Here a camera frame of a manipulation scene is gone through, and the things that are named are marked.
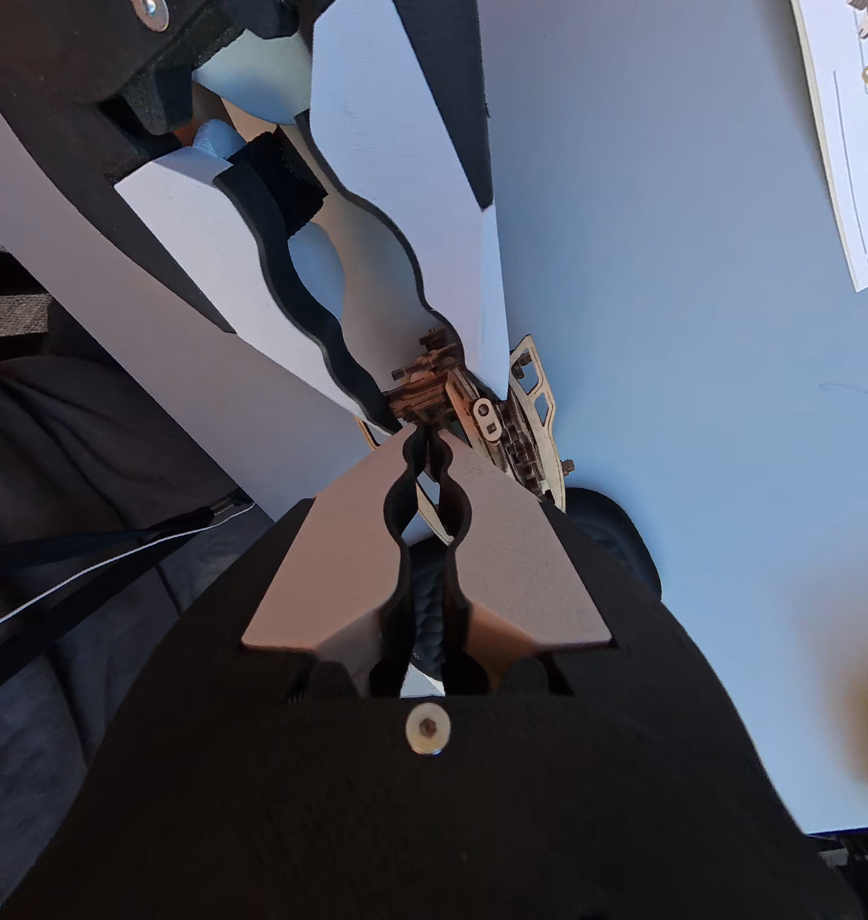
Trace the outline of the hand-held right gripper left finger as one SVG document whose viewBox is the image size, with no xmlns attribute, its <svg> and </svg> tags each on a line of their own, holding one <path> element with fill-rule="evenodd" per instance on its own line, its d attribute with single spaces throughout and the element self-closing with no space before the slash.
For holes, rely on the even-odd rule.
<svg viewBox="0 0 868 920">
<path fill-rule="evenodd" d="M 405 427 L 320 492 L 242 638 L 343 664 L 359 691 L 399 696 L 416 641 L 405 529 L 427 436 Z"/>
</svg>

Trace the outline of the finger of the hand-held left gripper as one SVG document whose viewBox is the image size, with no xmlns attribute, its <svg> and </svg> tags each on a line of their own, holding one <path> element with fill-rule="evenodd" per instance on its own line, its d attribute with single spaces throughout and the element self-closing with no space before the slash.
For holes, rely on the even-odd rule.
<svg viewBox="0 0 868 920">
<path fill-rule="evenodd" d="M 487 392 L 509 336 L 475 2 L 315 2 L 300 116 L 333 185 L 405 253 L 409 301 L 447 326 Z"/>
<path fill-rule="evenodd" d="M 303 284 L 278 202 L 247 163 L 184 147 L 115 185 L 240 339 L 382 431 L 401 424 Z"/>
</svg>

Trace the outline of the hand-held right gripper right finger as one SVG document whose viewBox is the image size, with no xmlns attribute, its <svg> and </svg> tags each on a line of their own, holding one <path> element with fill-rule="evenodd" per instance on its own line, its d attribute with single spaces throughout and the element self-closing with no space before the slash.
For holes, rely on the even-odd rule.
<svg viewBox="0 0 868 920">
<path fill-rule="evenodd" d="M 611 643 L 540 500 L 445 431 L 434 434 L 434 472 L 453 534 L 443 594 L 447 694 L 486 694 L 516 661 Z"/>
</svg>

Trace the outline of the wooden mechanical model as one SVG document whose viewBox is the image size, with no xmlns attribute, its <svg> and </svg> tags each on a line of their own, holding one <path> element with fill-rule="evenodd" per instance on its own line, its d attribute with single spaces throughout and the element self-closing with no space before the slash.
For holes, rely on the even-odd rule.
<svg viewBox="0 0 868 920">
<path fill-rule="evenodd" d="M 396 417 L 451 431 L 538 499 L 565 512 L 565 477 L 575 464 L 558 453 L 555 397 L 532 336 L 509 353 L 503 400 L 486 396 L 445 328 L 429 330 L 419 342 L 424 352 L 393 372 L 397 386 L 385 394 Z"/>
</svg>

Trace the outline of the black quilted office chair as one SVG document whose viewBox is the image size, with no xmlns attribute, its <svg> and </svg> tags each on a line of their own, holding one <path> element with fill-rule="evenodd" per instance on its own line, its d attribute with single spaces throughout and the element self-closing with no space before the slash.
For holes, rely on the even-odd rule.
<svg viewBox="0 0 868 920">
<path fill-rule="evenodd" d="M 616 502 L 592 489 L 568 488 L 566 513 L 583 533 L 661 599 L 662 585 L 654 560 L 635 524 Z M 411 546 L 409 552 L 416 620 L 416 642 L 411 662 L 429 679 L 440 681 L 443 662 L 443 569 L 447 547 L 439 537 L 431 535 Z"/>
</svg>

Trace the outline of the person's dark clothing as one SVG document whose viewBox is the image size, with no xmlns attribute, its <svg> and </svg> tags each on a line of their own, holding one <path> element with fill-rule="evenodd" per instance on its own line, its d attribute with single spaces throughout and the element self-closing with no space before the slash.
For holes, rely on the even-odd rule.
<svg viewBox="0 0 868 920">
<path fill-rule="evenodd" d="M 0 545 L 143 528 L 234 488 L 59 305 L 40 354 L 0 362 Z M 0 688 L 0 906 L 154 647 L 270 526 L 253 509 L 194 536 Z"/>
</svg>

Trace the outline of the illustrated instruction booklet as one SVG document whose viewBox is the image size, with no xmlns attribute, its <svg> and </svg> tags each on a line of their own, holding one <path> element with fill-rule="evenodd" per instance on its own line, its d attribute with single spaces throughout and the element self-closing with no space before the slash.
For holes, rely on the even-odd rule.
<svg viewBox="0 0 868 920">
<path fill-rule="evenodd" d="M 793 1 L 833 212 L 856 291 L 868 288 L 868 1 Z"/>
</svg>

